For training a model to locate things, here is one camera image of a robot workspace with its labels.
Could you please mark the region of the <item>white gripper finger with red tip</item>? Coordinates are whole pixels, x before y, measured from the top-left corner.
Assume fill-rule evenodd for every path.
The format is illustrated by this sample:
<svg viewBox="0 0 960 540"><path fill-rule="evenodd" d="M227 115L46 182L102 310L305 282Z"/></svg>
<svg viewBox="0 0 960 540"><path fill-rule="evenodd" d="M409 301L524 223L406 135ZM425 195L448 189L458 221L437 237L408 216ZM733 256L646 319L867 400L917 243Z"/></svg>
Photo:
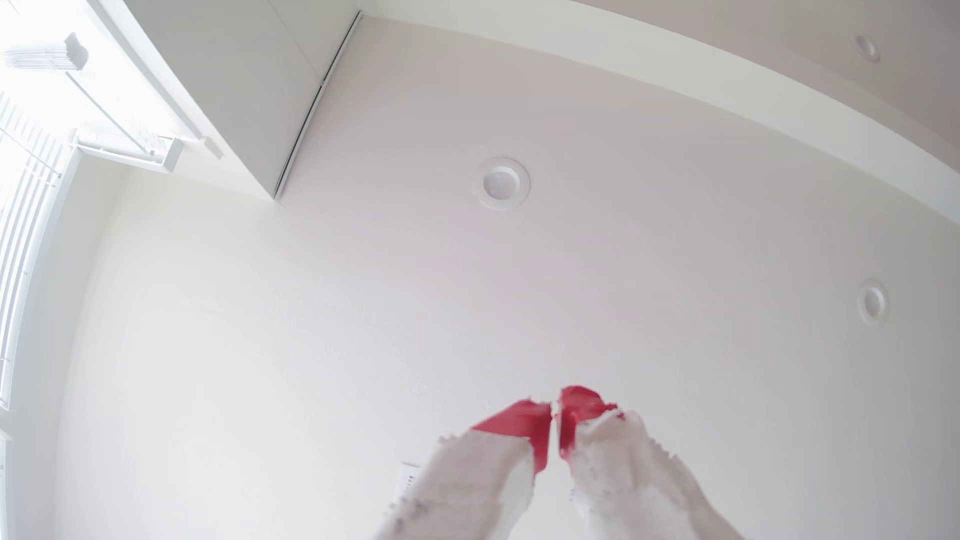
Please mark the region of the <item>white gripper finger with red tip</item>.
<svg viewBox="0 0 960 540"><path fill-rule="evenodd" d="M558 396L559 455L592 539L742 539L640 415L583 386Z"/></svg>
<svg viewBox="0 0 960 540"><path fill-rule="evenodd" d="M551 403L518 400L439 441L376 539L507 539L546 468Z"/></svg>

